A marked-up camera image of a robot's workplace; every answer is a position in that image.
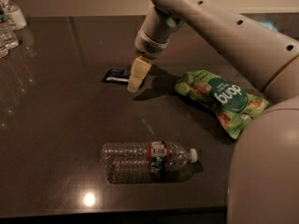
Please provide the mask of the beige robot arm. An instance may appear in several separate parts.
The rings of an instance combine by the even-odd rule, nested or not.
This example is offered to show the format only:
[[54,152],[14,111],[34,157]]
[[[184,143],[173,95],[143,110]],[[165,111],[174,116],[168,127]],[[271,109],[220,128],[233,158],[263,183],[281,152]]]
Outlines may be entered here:
[[227,224],[299,224],[299,42],[210,0],[151,0],[135,40],[154,60],[190,25],[272,105],[239,136]]

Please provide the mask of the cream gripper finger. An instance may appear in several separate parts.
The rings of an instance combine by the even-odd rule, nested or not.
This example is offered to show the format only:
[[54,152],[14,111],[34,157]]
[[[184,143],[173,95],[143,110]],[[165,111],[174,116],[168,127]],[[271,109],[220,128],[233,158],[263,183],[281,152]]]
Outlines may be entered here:
[[131,67],[131,75],[128,80],[127,90],[129,92],[138,91],[150,68],[151,63],[149,59],[143,56],[135,58]]

